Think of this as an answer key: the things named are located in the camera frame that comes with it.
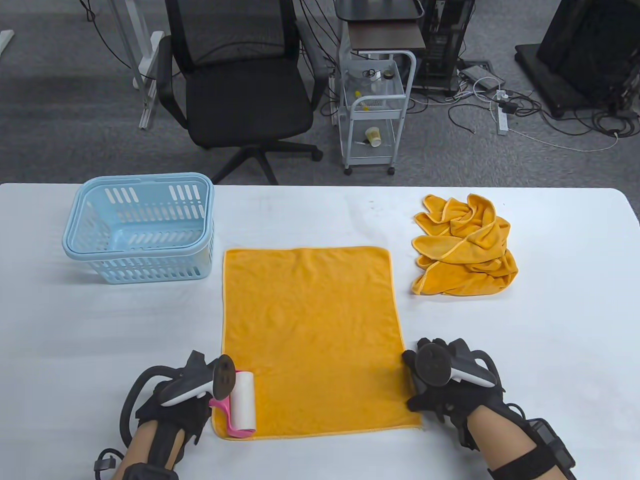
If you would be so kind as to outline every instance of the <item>crumpled yellow towel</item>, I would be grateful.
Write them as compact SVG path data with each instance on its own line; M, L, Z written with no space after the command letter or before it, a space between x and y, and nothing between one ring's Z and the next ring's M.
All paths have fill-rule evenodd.
M518 273L507 250L511 225L489 200L469 195L463 203L428 195L424 206L429 213L418 213L415 221L427 236L413 240L424 274L414 281L413 293L491 295L511 284Z
M226 253L223 352L254 373L252 438L420 426L392 279L382 248Z

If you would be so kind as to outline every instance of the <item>mesh backrest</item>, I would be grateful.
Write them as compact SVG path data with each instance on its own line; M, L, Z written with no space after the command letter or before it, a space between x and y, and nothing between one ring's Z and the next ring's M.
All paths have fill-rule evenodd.
M178 0L195 66L284 55L280 0Z

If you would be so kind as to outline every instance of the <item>chair armrest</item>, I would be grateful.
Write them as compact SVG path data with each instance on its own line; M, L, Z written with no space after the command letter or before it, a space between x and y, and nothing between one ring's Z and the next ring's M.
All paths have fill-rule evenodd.
M164 36L158 45L158 68L156 87L160 104L181 124L187 128L187 119L182 113L173 95L173 49L171 35Z
M322 94L329 85L329 69L326 67L324 58L320 48L315 43L314 37L311 35L311 30L306 23L296 20L296 27L300 34L300 40L307 52L309 62L311 62L311 69L314 75L314 91L311 94L311 108L315 110L322 99Z

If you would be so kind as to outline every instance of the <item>paper cup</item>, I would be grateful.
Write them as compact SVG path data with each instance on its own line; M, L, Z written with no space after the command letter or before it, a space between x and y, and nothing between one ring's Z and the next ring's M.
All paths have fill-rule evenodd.
M382 137L380 136L380 129L378 127L368 128L364 134L367 136L367 140L369 140L372 147L379 147L382 145Z

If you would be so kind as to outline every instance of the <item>pink handle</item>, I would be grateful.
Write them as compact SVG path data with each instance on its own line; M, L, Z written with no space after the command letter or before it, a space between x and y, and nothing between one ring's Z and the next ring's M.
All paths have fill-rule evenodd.
M225 412L225 415L227 416L227 434L229 436L232 436L234 438L247 438L249 436L252 436L255 433L255 430L236 430L233 425L231 425L231 403L229 400L230 396L231 395L229 395L224 400L216 400L215 398L212 398L211 400L209 400L209 406L211 408L219 408L220 410Z

